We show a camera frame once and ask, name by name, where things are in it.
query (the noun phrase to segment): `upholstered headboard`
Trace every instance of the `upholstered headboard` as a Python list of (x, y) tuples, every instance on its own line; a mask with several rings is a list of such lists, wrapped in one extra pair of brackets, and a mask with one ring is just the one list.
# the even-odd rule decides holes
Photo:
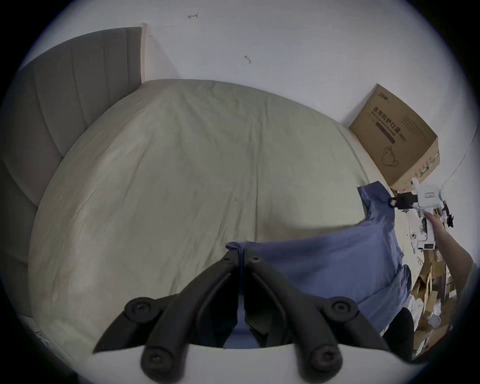
[(80, 135), (141, 80), (142, 28), (93, 32), (43, 53), (15, 76), (0, 108), (0, 276), (31, 316), (27, 257), (36, 209)]

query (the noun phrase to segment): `cardboard box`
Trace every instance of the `cardboard box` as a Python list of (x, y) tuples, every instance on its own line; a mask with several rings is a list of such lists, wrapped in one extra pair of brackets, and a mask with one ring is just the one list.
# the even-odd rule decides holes
[(393, 190), (412, 191), (411, 179), (422, 183), (440, 163), (437, 135), (379, 84), (350, 130)]

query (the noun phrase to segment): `blue cloth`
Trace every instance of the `blue cloth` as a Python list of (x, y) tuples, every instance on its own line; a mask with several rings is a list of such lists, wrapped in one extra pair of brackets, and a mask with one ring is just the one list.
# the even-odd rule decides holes
[[(395, 212), (388, 204), (390, 194), (379, 181), (358, 191), (368, 213), (357, 226), (309, 239), (230, 242), (227, 248), (238, 250), (241, 260), (245, 250), (253, 251), (304, 293), (354, 300), (381, 332), (407, 300), (411, 274), (407, 265), (402, 266), (403, 252), (394, 232)], [(233, 333), (244, 327), (239, 318)], [(225, 347), (242, 348), (230, 342)]]

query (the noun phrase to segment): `bed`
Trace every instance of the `bed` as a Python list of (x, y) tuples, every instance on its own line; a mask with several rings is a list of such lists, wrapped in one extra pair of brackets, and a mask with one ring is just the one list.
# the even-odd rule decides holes
[[(72, 39), (23, 68), (1, 110), (2, 280), (74, 368), (127, 301), (178, 293), (228, 241), (353, 226), (357, 187), (387, 187), (329, 117), (238, 84), (142, 83), (141, 51), (139, 27)], [(415, 280), (401, 212), (395, 233)]]

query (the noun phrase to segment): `bed sheet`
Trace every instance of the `bed sheet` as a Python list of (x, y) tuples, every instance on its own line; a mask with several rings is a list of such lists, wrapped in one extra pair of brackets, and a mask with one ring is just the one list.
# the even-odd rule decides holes
[[(74, 368), (132, 298), (178, 293), (228, 241), (290, 240), (361, 222), (385, 180), (355, 136), (236, 84), (144, 83), (67, 153), (39, 205), (28, 273), (43, 334)], [(418, 274), (408, 223), (396, 236)]]

